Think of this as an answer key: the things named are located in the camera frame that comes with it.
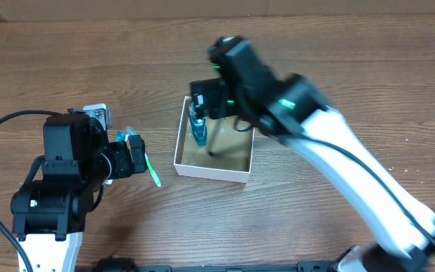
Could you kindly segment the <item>blue mouthwash bottle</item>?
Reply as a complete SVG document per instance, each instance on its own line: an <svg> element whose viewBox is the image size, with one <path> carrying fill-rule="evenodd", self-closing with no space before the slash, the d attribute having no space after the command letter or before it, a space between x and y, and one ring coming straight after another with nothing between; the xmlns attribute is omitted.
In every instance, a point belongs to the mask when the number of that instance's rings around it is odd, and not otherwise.
<svg viewBox="0 0 435 272"><path fill-rule="evenodd" d="M206 118L197 112L194 104L190 104L189 106L189 120L196 144L200 147L205 146L208 136Z"/></svg>

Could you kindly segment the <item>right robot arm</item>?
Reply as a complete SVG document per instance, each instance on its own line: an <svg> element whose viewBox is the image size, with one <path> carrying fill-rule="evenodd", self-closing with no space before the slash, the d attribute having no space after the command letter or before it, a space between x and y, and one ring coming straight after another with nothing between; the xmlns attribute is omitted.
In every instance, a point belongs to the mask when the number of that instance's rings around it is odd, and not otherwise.
<svg viewBox="0 0 435 272"><path fill-rule="evenodd" d="M363 146L306 77L278 79L251 42L221 37L208 48L217 78L190 84L199 116L236 116L303 157L362 217L374 241L352 246L324 271L423 271L435 254L435 212L407 192Z"/></svg>

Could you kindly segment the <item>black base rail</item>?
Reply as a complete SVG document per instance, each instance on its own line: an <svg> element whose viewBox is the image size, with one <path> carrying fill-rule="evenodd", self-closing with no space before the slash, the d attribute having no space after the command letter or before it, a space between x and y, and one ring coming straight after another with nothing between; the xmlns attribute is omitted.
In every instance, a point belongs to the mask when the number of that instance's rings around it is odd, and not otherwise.
<svg viewBox="0 0 435 272"><path fill-rule="evenodd" d="M103 258L93 267L76 268L78 272L330 272L338 271L335 261L299 261L297 264L259 264L200 267L172 267L169 265L136 265L132 258Z"/></svg>

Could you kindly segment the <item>green toothbrush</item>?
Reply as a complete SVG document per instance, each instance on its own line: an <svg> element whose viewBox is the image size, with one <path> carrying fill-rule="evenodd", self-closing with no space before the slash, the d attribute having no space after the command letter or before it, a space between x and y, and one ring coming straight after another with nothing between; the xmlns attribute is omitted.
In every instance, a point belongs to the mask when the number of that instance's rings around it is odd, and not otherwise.
<svg viewBox="0 0 435 272"><path fill-rule="evenodd" d="M130 135L138 134L131 126L127 126L125 128L125 132L128 135L128 137ZM151 175L151 177L153 179L153 182L155 183L155 185L157 187L161 187L162 183L161 183L161 181L159 179L159 176L157 175L156 171L154 170L154 168L153 168L153 166L152 166L152 164L150 162L150 158L149 158L149 156L147 155L146 152L145 152L145 159L147 161L147 166L148 166L147 170L150 172L150 175Z"/></svg>

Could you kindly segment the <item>teal toothpaste tube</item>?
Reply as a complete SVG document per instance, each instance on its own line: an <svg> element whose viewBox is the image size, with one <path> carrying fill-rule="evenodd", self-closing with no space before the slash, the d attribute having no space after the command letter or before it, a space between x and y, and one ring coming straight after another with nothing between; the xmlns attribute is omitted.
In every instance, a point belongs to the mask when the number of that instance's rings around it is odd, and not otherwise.
<svg viewBox="0 0 435 272"><path fill-rule="evenodd" d="M127 141L128 135L123 131L116 132L116 141Z"/></svg>

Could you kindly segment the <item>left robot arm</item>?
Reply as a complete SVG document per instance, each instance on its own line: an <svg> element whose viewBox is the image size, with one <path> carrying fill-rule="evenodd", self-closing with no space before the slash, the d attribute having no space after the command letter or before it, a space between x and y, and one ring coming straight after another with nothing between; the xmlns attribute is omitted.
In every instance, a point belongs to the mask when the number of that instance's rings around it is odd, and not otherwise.
<svg viewBox="0 0 435 272"><path fill-rule="evenodd" d="M106 125L86 113L49 116L43 126L42 179L27 178L11 199L21 271L73 271L86 215L105 181L147 170L140 135L111 142Z"/></svg>

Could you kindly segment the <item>white cardboard box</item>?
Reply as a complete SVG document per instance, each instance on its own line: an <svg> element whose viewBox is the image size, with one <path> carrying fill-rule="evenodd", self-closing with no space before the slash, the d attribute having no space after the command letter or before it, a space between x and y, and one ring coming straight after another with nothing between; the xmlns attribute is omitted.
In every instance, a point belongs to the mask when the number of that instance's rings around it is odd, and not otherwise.
<svg viewBox="0 0 435 272"><path fill-rule="evenodd" d="M191 97L185 97L180 115L174 167L181 176L247 183L255 131L236 131L235 117L222 120L221 128L209 155L205 146L198 146L192 133L189 107Z"/></svg>

